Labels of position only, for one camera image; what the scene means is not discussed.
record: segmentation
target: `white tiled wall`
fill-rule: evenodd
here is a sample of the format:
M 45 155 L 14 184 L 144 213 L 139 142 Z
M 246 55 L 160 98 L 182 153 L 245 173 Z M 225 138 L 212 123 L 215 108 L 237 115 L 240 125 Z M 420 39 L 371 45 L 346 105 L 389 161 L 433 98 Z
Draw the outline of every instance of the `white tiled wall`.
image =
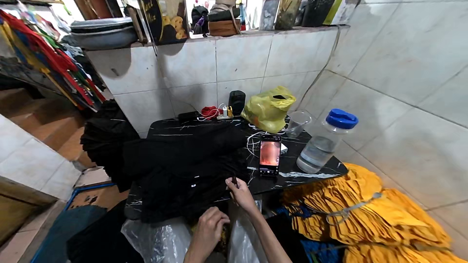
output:
M 60 154 L 0 115 L 0 176 L 67 200 L 81 172 Z
M 430 211 L 468 259 L 468 1 L 366 2 L 305 108 L 356 114 L 336 156 Z
M 248 100 L 284 86 L 302 97 L 325 66 L 336 33 L 336 28 L 305 29 L 189 40 L 158 46 L 158 56 L 151 46 L 87 55 L 143 137 L 154 121 L 227 104 L 233 90 L 242 90 Z

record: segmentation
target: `blue jar lid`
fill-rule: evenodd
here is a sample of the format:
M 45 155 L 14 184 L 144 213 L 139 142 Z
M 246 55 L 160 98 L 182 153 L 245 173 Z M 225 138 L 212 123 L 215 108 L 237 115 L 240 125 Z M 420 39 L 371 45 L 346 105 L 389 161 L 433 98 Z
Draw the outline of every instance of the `blue jar lid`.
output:
M 331 126 L 347 130 L 354 128 L 359 122 L 358 117 L 340 109 L 332 109 L 325 120 Z

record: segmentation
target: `black marble table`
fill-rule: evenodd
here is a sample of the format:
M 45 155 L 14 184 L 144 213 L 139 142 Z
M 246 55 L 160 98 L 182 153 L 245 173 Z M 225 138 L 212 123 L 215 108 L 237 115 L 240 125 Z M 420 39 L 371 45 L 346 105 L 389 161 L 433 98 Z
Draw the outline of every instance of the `black marble table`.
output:
M 254 127 L 249 126 L 249 123 L 242 117 L 236 117 L 233 120 L 225 121 L 188 121 L 185 123 L 180 123 L 177 118 L 160 120 L 153 122 L 149 128 L 147 138 L 154 138 L 156 136 L 192 136 L 197 134 L 200 131 L 200 128 L 206 125 L 220 125 L 225 124 L 226 122 L 230 123 L 232 126 L 237 126 L 240 128 L 246 137 L 249 137 L 252 134 L 261 132 Z M 261 134 L 254 136 L 254 142 L 260 140 Z M 321 181 L 327 178 L 339 177 L 348 172 L 348 169 L 334 156 L 327 162 L 327 164 L 314 175 L 305 174 L 299 167 L 296 165 L 296 160 L 299 157 L 302 149 L 306 146 L 307 142 L 310 140 L 311 136 L 303 131 L 297 138 L 289 138 L 286 134 L 281 135 L 281 142 L 288 148 L 287 152 L 280 156 L 279 161 L 279 175 L 276 178 L 260 176 L 258 172 L 258 158 L 252 155 L 247 148 L 241 149 L 242 155 L 247 160 L 247 166 L 250 173 L 250 180 L 248 181 L 248 186 L 250 192 L 255 194 L 266 193 L 273 190 L 283 189 L 285 187 L 312 183 L 316 181 Z M 254 153 L 256 156 L 259 156 L 259 145 L 256 144 L 254 147 Z M 230 199 L 229 194 L 227 193 L 219 201 Z M 129 196 L 127 198 L 127 203 L 125 207 L 125 215 L 132 220 L 139 219 L 141 213 L 141 188 L 133 183 Z

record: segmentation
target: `yellow plastic bag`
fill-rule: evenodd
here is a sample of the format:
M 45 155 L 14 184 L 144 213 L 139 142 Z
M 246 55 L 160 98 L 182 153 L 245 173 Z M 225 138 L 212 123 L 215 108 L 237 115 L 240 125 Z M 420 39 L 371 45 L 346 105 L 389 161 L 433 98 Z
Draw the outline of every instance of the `yellow plastic bag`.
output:
M 286 112 L 295 101 L 289 89 L 278 86 L 252 96 L 241 116 L 266 132 L 277 133 L 286 125 Z

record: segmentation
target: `smartphone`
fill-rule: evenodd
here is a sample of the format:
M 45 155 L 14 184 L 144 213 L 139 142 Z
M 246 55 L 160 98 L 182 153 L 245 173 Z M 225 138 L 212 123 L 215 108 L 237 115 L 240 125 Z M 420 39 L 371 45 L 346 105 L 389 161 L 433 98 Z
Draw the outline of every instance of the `smartphone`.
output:
M 262 135 L 260 139 L 260 175 L 276 176 L 279 168 L 281 151 L 281 136 L 273 134 Z

